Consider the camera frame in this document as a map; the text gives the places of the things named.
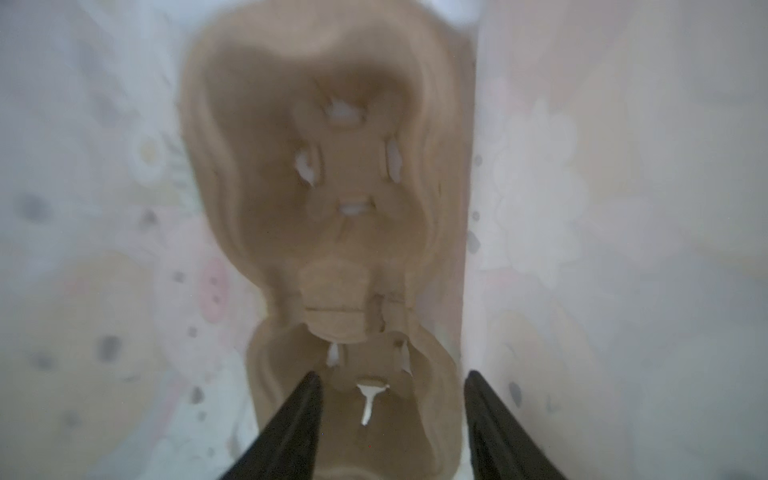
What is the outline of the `white paper gift bag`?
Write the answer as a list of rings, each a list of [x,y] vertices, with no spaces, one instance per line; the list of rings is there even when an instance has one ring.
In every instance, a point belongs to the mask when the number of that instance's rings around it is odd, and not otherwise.
[[[266,318],[182,137],[255,1],[1,5],[1,475],[216,479]],[[767,475],[767,5],[414,1],[451,30],[465,232],[423,324],[569,479]]]

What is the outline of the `pulp cup carrier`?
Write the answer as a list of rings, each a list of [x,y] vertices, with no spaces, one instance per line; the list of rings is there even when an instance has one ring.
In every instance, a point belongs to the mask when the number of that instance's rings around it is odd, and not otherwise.
[[[459,369],[417,309],[465,232],[450,28],[414,1],[237,5],[193,40],[179,116],[214,237],[266,300],[259,429],[315,372],[316,478],[452,478]]]

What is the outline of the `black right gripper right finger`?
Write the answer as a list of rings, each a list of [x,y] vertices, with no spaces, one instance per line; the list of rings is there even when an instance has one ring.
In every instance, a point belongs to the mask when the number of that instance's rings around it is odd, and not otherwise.
[[[478,480],[564,480],[482,374],[464,382],[473,475]]]

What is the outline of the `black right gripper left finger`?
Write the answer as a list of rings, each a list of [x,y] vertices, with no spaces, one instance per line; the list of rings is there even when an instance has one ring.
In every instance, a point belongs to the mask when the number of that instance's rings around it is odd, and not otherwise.
[[[312,479],[322,411],[322,380],[310,371],[221,479]]]

